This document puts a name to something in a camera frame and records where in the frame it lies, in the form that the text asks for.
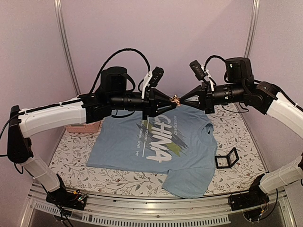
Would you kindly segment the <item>silver brooch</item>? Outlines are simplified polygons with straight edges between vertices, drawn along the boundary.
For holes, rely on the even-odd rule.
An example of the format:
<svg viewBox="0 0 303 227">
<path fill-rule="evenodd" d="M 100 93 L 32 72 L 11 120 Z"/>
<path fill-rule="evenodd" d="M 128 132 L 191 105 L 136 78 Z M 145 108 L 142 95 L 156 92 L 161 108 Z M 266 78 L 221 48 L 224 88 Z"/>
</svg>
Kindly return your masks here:
<svg viewBox="0 0 303 227">
<path fill-rule="evenodd" d="M 171 97 L 170 101 L 172 103 L 176 104 L 176 106 L 181 106 L 180 98 L 177 95 L 174 95 L 173 97 Z"/>
</svg>

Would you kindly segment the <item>light blue printed t-shirt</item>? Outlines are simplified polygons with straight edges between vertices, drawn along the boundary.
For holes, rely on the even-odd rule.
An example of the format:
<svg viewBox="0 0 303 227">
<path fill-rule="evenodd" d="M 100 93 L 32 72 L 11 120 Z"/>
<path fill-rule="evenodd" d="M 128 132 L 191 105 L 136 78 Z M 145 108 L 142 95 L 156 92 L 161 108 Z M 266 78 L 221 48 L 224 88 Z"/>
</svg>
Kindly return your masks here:
<svg viewBox="0 0 303 227">
<path fill-rule="evenodd" d="M 202 197 L 215 172 L 217 142 L 207 115 L 179 106 L 156 117 L 104 120 L 87 166 L 165 174 L 162 187 L 186 199 Z"/>
</svg>

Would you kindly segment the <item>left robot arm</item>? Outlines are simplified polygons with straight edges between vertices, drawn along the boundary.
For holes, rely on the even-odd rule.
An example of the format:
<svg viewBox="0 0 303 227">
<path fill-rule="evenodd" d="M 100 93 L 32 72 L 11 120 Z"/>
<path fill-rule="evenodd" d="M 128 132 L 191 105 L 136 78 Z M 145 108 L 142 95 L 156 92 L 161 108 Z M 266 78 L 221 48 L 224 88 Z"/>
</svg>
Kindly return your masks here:
<svg viewBox="0 0 303 227">
<path fill-rule="evenodd" d="M 48 192 L 52 192 L 52 198 L 60 205 L 67 205 L 71 200 L 70 194 L 46 163 L 34 157 L 30 137 L 66 125 L 98 122 L 111 116 L 113 110 L 141 111 L 143 119 L 172 110 L 177 105 L 169 96 L 155 89 L 163 74 L 164 70 L 159 67 L 148 72 L 143 79 L 142 91 L 135 92 L 126 88 L 127 82 L 133 81 L 127 69 L 110 67 L 101 72 L 101 84 L 94 93 L 34 109 L 21 110 L 17 105 L 12 107 L 8 127 L 8 159 L 24 167 Z"/>
</svg>

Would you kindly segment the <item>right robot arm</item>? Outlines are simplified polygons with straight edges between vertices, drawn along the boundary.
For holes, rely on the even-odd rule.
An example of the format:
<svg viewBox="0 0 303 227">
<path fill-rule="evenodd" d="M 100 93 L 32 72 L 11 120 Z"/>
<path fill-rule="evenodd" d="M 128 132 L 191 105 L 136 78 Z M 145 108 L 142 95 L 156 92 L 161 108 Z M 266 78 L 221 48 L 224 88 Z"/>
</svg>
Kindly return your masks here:
<svg viewBox="0 0 303 227">
<path fill-rule="evenodd" d="M 206 62 L 217 58 L 224 62 L 226 72 L 224 85 L 217 85 L 206 65 L 198 61 L 190 63 L 190 68 L 201 85 L 180 98 L 180 103 L 213 114 L 216 105 L 243 103 L 264 115 L 268 115 L 291 129 L 299 137 L 303 136 L 303 109 L 277 85 L 254 79 L 249 58 L 224 59 L 212 55 Z M 298 156 L 289 164 L 256 177 L 245 195 L 248 206 L 255 206 L 263 195 L 303 179 L 303 157 Z"/>
</svg>

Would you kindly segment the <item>black open jewelry box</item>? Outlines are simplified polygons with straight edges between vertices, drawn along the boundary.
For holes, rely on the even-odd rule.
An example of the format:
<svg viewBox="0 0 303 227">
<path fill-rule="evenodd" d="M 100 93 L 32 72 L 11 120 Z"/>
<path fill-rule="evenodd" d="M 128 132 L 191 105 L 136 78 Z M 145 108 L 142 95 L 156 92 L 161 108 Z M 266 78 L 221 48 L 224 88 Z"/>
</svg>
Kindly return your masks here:
<svg viewBox="0 0 303 227">
<path fill-rule="evenodd" d="M 235 147 L 227 155 L 216 155 L 216 169 L 231 169 L 239 161 L 238 151 Z"/>
</svg>

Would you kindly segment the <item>pink plastic basket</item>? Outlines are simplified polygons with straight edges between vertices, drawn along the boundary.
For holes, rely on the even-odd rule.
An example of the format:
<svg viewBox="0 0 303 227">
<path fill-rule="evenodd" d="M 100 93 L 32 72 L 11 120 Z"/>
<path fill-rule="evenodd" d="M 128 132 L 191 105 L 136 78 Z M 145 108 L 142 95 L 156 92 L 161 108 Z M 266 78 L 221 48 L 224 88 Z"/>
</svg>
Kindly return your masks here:
<svg viewBox="0 0 303 227">
<path fill-rule="evenodd" d="M 69 133 L 97 133 L 101 125 L 101 121 L 94 123 L 74 124 L 65 126 Z"/>
</svg>

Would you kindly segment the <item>front aluminium rail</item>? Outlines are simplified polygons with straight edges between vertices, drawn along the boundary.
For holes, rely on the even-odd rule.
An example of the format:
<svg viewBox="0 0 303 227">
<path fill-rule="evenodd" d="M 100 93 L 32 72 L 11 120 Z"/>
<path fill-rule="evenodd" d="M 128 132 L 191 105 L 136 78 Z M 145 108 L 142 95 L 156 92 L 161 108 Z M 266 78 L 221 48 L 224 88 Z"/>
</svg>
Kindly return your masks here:
<svg viewBox="0 0 303 227">
<path fill-rule="evenodd" d="M 269 195 L 267 204 L 233 210 L 230 195 L 200 199 L 130 197 L 91 192 L 84 210 L 67 215 L 46 202 L 43 188 L 34 183 L 21 217 L 23 227 L 295 227 L 284 190 Z"/>
</svg>

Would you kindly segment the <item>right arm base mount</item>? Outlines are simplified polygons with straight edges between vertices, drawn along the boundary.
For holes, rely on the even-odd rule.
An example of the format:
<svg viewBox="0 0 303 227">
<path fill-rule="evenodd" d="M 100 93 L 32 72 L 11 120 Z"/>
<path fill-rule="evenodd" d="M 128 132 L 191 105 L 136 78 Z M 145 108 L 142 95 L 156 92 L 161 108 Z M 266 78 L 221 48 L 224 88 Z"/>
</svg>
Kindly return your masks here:
<svg viewBox="0 0 303 227">
<path fill-rule="evenodd" d="M 232 211 L 246 209 L 269 202 L 267 193 L 264 193 L 259 187 L 261 178 L 264 175 L 265 174 L 262 174 L 255 178 L 249 187 L 248 192 L 230 195 L 228 203 Z"/>
</svg>

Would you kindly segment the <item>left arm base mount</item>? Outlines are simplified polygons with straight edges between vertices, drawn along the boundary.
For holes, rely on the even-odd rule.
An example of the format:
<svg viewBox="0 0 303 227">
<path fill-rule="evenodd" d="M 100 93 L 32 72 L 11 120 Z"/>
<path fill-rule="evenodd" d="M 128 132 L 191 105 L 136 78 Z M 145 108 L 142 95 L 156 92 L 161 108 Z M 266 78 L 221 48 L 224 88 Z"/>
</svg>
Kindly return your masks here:
<svg viewBox="0 0 303 227">
<path fill-rule="evenodd" d="M 58 206 L 67 207 L 75 210 L 84 210 L 87 202 L 87 194 L 79 190 L 68 192 L 62 178 L 56 174 L 59 179 L 59 189 L 54 192 L 47 192 L 46 201 Z"/>
</svg>

